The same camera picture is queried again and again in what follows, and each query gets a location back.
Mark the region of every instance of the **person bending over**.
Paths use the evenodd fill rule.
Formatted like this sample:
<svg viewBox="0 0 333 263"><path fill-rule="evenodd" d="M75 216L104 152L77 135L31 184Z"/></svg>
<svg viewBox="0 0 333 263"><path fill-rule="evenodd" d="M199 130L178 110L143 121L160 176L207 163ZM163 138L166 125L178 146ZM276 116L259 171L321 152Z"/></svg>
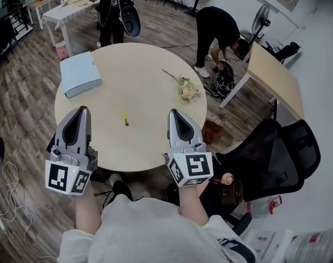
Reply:
<svg viewBox="0 0 333 263"><path fill-rule="evenodd" d="M180 207L153 198L132 201L118 174L102 214L89 182L75 197L76 229L64 232L64 263L255 263L256 255L219 215L208 218L196 186L179 188Z"/></svg>
<svg viewBox="0 0 333 263"><path fill-rule="evenodd" d="M100 38L97 47L111 45L110 37L113 36L114 44L123 43L124 28L120 21L120 8L117 0L100 0Z"/></svg>
<svg viewBox="0 0 333 263"><path fill-rule="evenodd" d="M207 78L209 73L205 69L204 59L214 60L219 70L223 70L223 65L219 61L219 52L222 51L226 61L226 47L230 47L240 55L249 52L249 43L240 38L239 30L232 16L222 9L216 7L206 7L199 10L196 16L198 32L197 62L194 70L200 76ZM210 45L217 39L218 44L208 55Z"/></svg>

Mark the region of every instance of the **shoe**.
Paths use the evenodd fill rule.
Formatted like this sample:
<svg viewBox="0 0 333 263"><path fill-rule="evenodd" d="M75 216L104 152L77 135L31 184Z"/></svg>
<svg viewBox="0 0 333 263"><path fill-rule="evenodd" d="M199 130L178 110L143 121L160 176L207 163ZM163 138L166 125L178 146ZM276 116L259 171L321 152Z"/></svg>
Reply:
<svg viewBox="0 0 333 263"><path fill-rule="evenodd" d="M143 191L139 196L138 199L143 199L143 198L151 198L151 195L148 191Z"/></svg>
<svg viewBox="0 0 333 263"><path fill-rule="evenodd" d="M111 187L114 186L114 183L117 181L122 181L122 177L120 174L118 173L113 173L109 176L109 183L111 185Z"/></svg>
<svg viewBox="0 0 333 263"><path fill-rule="evenodd" d="M205 56L205 59L206 59L206 60L212 60L212 56L211 56L211 54L207 54L207 55Z"/></svg>
<svg viewBox="0 0 333 263"><path fill-rule="evenodd" d="M196 67L194 66L194 70L199 73L199 75L203 78L209 78L210 74L206 71L205 67Z"/></svg>

